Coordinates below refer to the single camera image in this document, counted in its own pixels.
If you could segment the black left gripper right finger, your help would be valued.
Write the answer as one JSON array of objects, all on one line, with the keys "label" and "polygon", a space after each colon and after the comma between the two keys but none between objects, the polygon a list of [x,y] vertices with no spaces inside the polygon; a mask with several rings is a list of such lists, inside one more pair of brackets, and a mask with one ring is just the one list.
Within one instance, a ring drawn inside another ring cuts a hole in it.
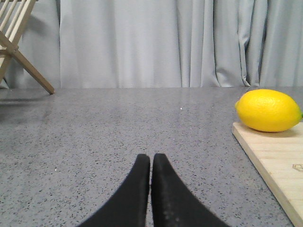
[{"label": "black left gripper right finger", "polygon": [[191,193],[165,154],[156,154],[151,179],[155,227],[227,227]]}]

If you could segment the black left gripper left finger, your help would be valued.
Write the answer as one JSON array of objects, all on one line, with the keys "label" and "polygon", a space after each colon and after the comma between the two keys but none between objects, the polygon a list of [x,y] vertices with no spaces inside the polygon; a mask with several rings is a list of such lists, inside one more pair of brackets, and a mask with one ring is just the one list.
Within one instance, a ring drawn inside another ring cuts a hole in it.
[{"label": "black left gripper left finger", "polygon": [[149,195],[150,158],[139,154],[123,183],[82,227],[144,227]]}]

